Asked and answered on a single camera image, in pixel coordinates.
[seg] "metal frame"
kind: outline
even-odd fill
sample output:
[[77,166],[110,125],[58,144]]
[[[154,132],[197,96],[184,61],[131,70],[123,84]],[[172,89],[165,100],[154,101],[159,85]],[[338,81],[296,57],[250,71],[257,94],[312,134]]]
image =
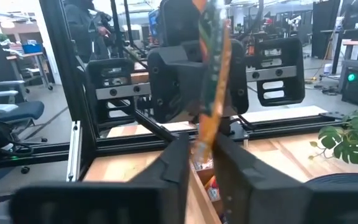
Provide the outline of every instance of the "metal frame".
[[[191,139],[196,137],[196,129],[170,133],[165,128],[151,123],[149,118],[145,117],[142,113],[135,111],[132,115],[139,124],[145,126],[154,134],[96,139],[83,84],[80,78],[75,76],[77,64],[70,33],[66,25],[65,14],[63,13],[63,4],[61,0],[40,0],[40,5],[45,16],[45,23],[57,60],[71,118],[73,121],[80,121],[82,127],[81,146],[83,150],[81,154],[83,159],[78,177],[76,177],[78,180],[81,180],[85,176],[89,166],[96,157],[162,150],[168,143],[176,139],[178,133],[188,133]],[[113,19],[115,20],[114,26],[117,29],[119,26],[114,0],[111,5]],[[252,124],[253,128],[247,132],[236,122],[231,124],[232,130],[235,132],[235,135],[232,137],[238,142],[248,138],[247,134],[250,140],[255,140],[293,134],[315,133],[327,125],[341,125],[342,121],[340,118],[341,114],[321,114],[319,116],[304,118],[263,121]],[[68,143],[34,146],[35,153],[32,156],[0,161],[0,168],[66,161],[69,158],[70,147],[73,147],[73,145],[70,146]]]

